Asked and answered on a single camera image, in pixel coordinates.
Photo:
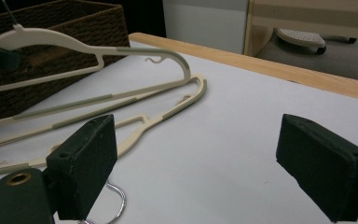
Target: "table surface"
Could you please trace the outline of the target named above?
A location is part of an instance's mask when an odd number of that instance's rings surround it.
[[[142,43],[178,48],[192,73],[205,75],[208,89],[190,108],[150,129],[130,153],[117,161],[109,178],[125,190],[129,199],[119,222],[330,223],[276,162],[281,120],[283,114],[311,119],[358,146],[358,81],[159,37],[131,35],[133,47],[145,47]],[[180,72],[173,61],[154,64],[143,56],[130,56],[29,111],[169,81],[179,77]],[[336,93],[344,87],[348,88],[345,95]],[[140,113],[154,118],[195,89],[194,84],[188,84],[115,110],[115,120]],[[0,137],[72,118],[91,108],[10,124],[0,128]],[[0,160],[46,156],[51,146],[68,138],[82,124],[0,147]],[[138,125],[117,129],[117,142]],[[118,196],[104,188],[89,216],[97,223],[106,223],[119,206]]]
[[[153,35],[134,33],[130,35],[130,40],[158,48],[171,49],[217,63],[232,65],[259,74],[294,81],[320,90],[358,98],[358,80],[333,76],[282,63],[269,62],[219,49],[211,49]]]

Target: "wall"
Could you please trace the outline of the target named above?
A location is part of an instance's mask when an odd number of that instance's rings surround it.
[[[248,0],[163,0],[167,37],[243,53]]]

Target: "woven basket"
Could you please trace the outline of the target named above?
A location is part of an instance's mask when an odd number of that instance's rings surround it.
[[[46,28],[70,35],[92,46],[129,46],[128,33],[120,5],[62,0],[13,11],[24,28]],[[12,28],[12,20],[0,14],[0,34]],[[94,55],[53,46],[32,46],[20,49],[21,67],[14,71],[0,70],[0,85],[45,77],[97,64]],[[105,65],[121,59],[103,57]],[[0,119],[16,115],[46,99],[82,77],[69,77],[10,91],[0,91]]]

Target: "floor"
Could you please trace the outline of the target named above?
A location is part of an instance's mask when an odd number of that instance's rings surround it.
[[[322,55],[316,54],[316,48],[305,48],[279,41],[274,33],[256,57],[358,80],[358,40],[354,44],[349,44],[347,37],[321,36],[327,47],[327,51]]]

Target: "clothes hanger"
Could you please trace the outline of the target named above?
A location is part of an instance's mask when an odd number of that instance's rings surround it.
[[[14,30],[8,31],[0,35],[0,48],[13,50],[13,49],[20,49],[27,46],[32,46],[32,45],[59,46],[63,48],[73,49],[83,53],[94,54],[97,58],[98,65],[89,68],[78,69],[75,71],[60,73],[48,77],[40,77],[31,80],[2,85],[0,86],[0,91],[12,90],[19,87],[26,87],[38,83],[48,82],[48,81],[66,78],[66,77],[79,76],[90,72],[99,71],[104,67],[104,63],[103,63],[104,55],[121,55],[121,56],[140,55],[140,56],[160,58],[157,61],[153,60],[152,58],[146,59],[147,61],[151,61],[152,63],[161,63],[164,60],[170,58],[175,62],[177,62],[182,68],[183,78],[180,80],[175,80],[163,84],[158,84],[155,86],[141,88],[134,91],[125,91],[116,94],[106,94],[99,97],[93,97],[86,100],[72,102],[70,104],[53,106],[50,108],[38,110],[31,113],[19,114],[13,117],[0,119],[0,126],[7,125],[9,123],[19,122],[22,120],[40,118],[51,114],[61,113],[64,111],[77,109],[88,105],[97,105],[100,103],[131,97],[134,95],[148,93],[151,91],[168,90],[174,87],[185,85],[190,80],[191,77],[190,68],[185,58],[183,58],[180,54],[170,50],[89,46],[72,38],[69,35],[65,35],[59,32],[50,31],[47,29],[39,29],[39,28],[23,28],[19,24],[14,24],[13,27]]]
[[[171,108],[170,110],[155,116],[154,118],[150,119],[146,115],[139,115],[130,119],[122,120],[118,123],[116,123],[115,127],[121,128],[124,126],[127,126],[129,124],[132,124],[134,122],[141,121],[143,124],[137,128],[134,132],[131,133],[130,136],[128,136],[126,139],[124,139],[121,143],[117,145],[117,158],[120,159],[122,156],[124,156],[127,152],[131,150],[131,148],[138,142],[138,140],[141,138],[141,136],[149,129],[153,128],[154,126],[158,125],[162,121],[165,121],[174,115],[178,114],[182,110],[188,108],[189,106],[196,103],[206,92],[207,88],[207,80],[203,75],[193,75],[191,77],[192,81],[195,81],[198,83],[198,89],[197,92],[190,97],[186,98],[183,102],[179,103],[175,107]],[[24,161],[24,162],[18,162],[18,163],[9,163],[9,164],[1,164],[0,165],[0,175],[11,173],[18,171],[20,169],[29,168],[29,167],[41,167],[46,165],[46,160],[43,159],[37,159],[33,161]]]

